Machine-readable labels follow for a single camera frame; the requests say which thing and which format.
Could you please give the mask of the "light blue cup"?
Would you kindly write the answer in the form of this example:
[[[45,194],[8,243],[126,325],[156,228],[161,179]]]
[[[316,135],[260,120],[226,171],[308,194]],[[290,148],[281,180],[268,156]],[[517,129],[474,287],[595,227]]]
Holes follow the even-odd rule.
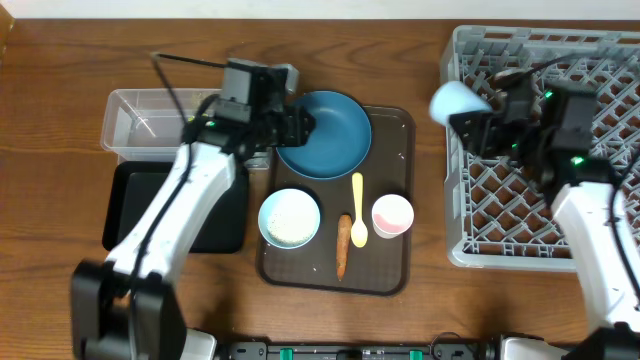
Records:
[[[491,112],[491,105],[460,81],[449,81],[442,85],[431,98],[431,119],[446,126],[449,117],[467,112]]]

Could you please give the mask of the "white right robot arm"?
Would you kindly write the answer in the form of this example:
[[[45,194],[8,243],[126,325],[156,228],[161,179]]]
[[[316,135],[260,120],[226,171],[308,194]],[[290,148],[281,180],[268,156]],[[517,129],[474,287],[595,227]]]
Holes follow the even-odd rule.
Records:
[[[590,154],[593,90],[550,85],[537,123],[530,119],[531,82],[515,75],[504,106],[490,104],[460,81],[442,85],[429,107],[467,152],[506,156],[528,170],[567,241],[589,321],[586,339],[566,350],[544,340],[502,335],[485,359],[636,359],[639,356],[639,254],[622,203],[624,177]]]

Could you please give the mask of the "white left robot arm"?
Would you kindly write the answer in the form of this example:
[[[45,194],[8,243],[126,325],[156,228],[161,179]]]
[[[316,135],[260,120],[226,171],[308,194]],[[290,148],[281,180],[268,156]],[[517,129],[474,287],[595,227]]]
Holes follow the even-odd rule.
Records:
[[[160,190],[103,263],[84,260],[71,278],[77,359],[212,359],[216,338],[187,327],[175,284],[238,163],[257,148],[300,147],[316,127],[283,90],[250,100],[207,96],[183,120],[183,142]]]

